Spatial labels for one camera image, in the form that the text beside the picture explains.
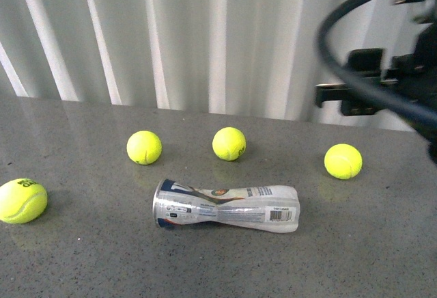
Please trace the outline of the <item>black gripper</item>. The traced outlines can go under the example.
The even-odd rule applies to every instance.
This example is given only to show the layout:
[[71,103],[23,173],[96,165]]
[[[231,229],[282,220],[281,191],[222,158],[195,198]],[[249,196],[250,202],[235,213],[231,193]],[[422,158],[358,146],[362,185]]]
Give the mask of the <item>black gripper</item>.
[[[436,111],[436,24],[418,36],[413,53],[395,56],[388,70],[381,69],[383,49],[357,49],[349,53],[346,66],[363,80],[386,87],[412,103]],[[315,105],[339,100],[344,116],[372,116],[381,110],[375,103],[354,95],[346,84],[319,84]]]

